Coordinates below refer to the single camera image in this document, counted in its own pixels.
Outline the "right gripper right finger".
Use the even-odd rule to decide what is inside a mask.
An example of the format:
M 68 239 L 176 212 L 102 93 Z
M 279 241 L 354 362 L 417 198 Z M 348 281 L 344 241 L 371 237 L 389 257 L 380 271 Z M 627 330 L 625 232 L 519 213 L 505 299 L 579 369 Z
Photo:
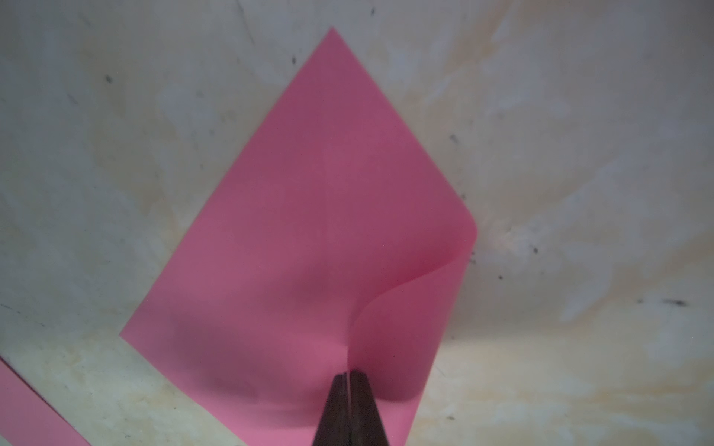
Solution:
M 352 446 L 389 446 L 367 375 L 350 373 L 350 429 Z

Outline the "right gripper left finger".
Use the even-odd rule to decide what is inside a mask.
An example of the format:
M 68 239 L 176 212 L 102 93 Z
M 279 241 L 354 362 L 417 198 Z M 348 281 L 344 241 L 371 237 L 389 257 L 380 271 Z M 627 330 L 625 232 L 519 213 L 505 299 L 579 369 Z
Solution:
M 312 446 L 350 446 L 350 403 L 346 374 L 333 378 Z

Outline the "pink square paper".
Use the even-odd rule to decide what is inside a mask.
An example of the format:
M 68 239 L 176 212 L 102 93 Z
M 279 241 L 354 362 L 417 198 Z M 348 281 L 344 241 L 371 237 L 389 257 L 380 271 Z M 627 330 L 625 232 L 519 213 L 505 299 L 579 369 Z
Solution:
M 403 445 L 476 237 L 330 30 L 121 335 L 249 445 L 310 444 L 333 378 L 351 369 Z

